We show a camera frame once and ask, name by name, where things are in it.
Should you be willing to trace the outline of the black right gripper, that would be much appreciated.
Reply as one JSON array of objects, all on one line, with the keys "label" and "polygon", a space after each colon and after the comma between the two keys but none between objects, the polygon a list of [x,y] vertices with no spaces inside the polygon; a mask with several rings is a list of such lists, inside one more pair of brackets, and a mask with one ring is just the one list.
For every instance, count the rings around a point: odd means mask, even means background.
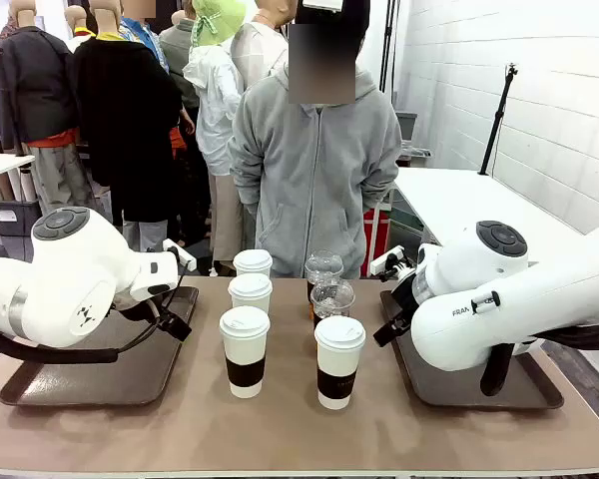
[{"label": "black right gripper", "polygon": [[409,275],[391,292],[391,297],[398,306],[398,313],[394,318],[398,324],[410,324],[414,313],[418,309],[418,302],[412,291],[412,284],[415,279],[415,274]]}]

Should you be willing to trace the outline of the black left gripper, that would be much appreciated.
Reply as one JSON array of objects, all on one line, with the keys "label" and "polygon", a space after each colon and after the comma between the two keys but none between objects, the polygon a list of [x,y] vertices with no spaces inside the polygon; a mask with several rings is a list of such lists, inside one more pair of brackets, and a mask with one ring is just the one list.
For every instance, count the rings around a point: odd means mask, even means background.
[{"label": "black left gripper", "polygon": [[116,310],[127,320],[135,322],[156,322],[160,317],[160,311],[151,299],[146,299],[126,309],[116,307]]}]

